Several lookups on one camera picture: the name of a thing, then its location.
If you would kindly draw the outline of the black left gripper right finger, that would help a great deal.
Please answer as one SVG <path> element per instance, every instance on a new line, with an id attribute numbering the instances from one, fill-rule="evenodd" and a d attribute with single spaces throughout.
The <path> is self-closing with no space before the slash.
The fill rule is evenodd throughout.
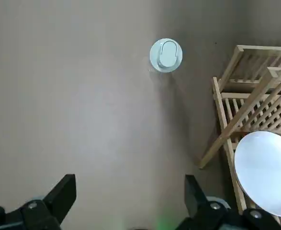
<path id="1" fill-rule="evenodd" d="M 247 208 L 242 214 L 218 201 L 209 201 L 194 175 L 185 175 L 184 201 L 189 209 L 189 198 L 196 201 L 196 212 L 186 217 L 177 230 L 281 230 L 281 225 L 268 212 Z"/>

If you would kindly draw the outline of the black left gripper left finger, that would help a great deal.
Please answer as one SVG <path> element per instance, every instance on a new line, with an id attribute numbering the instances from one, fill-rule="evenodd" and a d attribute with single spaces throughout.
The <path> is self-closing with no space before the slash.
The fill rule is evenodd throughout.
<path id="1" fill-rule="evenodd" d="M 7 213 L 0 207 L 0 230 L 59 230 L 76 201 L 76 176 L 66 174 L 43 198 Z"/>

